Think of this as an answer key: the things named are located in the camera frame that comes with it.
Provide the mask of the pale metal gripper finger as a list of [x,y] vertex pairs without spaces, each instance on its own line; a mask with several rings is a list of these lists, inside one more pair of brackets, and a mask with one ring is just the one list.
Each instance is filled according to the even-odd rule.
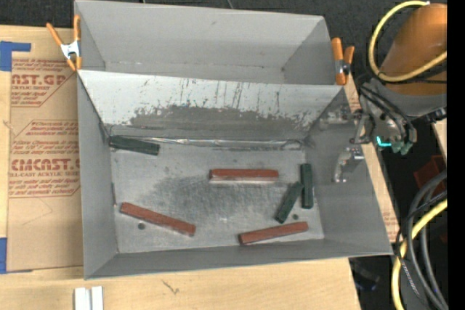
[[319,129],[328,129],[329,126],[343,125],[358,121],[361,118],[359,110],[351,111],[349,106],[342,105],[325,112],[319,119]]
[[345,183],[351,174],[365,159],[361,146],[345,147],[340,153],[332,173],[332,181]]

